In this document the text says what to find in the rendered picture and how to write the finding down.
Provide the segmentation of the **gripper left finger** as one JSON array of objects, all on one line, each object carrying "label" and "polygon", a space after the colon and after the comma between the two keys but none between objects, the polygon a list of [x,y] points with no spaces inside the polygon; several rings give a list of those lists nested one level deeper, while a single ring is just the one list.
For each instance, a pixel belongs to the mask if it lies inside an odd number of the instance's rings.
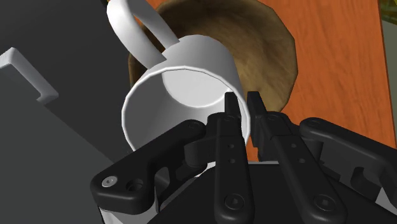
[{"label": "gripper left finger", "polygon": [[254,200],[234,93],[206,123],[185,120],[98,173],[99,208],[129,215],[158,209],[148,224],[253,224]]}]

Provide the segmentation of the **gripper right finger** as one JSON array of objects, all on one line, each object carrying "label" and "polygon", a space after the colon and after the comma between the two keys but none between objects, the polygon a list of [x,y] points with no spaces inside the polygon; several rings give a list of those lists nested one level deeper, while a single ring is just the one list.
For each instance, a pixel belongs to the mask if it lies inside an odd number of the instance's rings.
[{"label": "gripper right finger", "polygon": [[376,204],[384,192],[397,209],[397,150],[310,117],[298,125],[267,111],[249,92],[251,139],[260,161],[276,160],[304,224],[397,224]]}]

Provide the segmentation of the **white mug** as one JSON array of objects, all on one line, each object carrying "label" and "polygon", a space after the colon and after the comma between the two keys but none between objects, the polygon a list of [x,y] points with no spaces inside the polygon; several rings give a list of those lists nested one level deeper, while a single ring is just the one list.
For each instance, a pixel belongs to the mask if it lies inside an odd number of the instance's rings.
[{"label": "white mug", "polygon": [[177,37],[146,0],[110,0],[109,23],[129,53],[145,67],[122,107],[122,129],[136,151],[184,120],[205,123],[234,93],[244,139],[250,115],[228,49],[209,36]]}]

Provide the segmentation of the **brown wooden bowl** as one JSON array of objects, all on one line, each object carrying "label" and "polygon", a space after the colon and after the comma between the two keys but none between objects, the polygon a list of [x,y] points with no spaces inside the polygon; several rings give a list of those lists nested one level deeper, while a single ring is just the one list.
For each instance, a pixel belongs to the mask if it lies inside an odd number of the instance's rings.
[{"label": "brown wooden bowl", "polygon": [[269,111],[287,105],[298,66],[295,40],[258,0],[164,0],[156,8],[178,38],[212,37],[233,55],[244,93],[258,91]]}]

